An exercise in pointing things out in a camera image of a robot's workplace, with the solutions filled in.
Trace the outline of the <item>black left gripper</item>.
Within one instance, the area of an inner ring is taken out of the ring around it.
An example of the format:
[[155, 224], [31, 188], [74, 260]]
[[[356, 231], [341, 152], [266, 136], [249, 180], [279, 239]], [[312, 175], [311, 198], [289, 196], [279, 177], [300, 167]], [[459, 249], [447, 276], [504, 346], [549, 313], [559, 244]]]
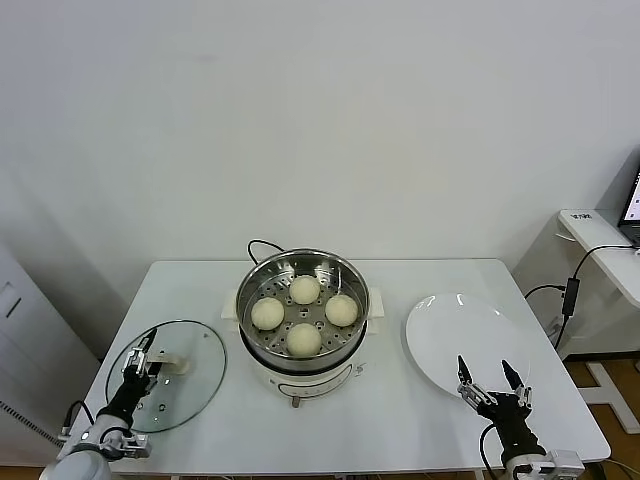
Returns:
[[151, 363], [146, 373], [147, 356], [157, 335], [157, 328], [151, 328], [125, 357], [122, 368], [123, 383], [117, 390], [119, 399], [139, 400], [148, 394], [149, 385], [155, 385], [162, 368], [161, 363]]

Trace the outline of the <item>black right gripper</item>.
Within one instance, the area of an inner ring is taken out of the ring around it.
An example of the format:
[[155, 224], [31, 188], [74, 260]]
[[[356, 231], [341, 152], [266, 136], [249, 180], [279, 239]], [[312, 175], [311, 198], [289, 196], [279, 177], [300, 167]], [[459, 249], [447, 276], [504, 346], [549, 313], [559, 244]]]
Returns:
[[490, 392], [473, 381], [471, 373], [461, 355], [457, 356], [457, 392], [470, 406], [478, 407], [477, 413], [491, 421], [496, 427], [524, 424], [530, 415], [532, 389], [526, 386], [519, 373], [502, 360], [504, 376], [513, 393]]

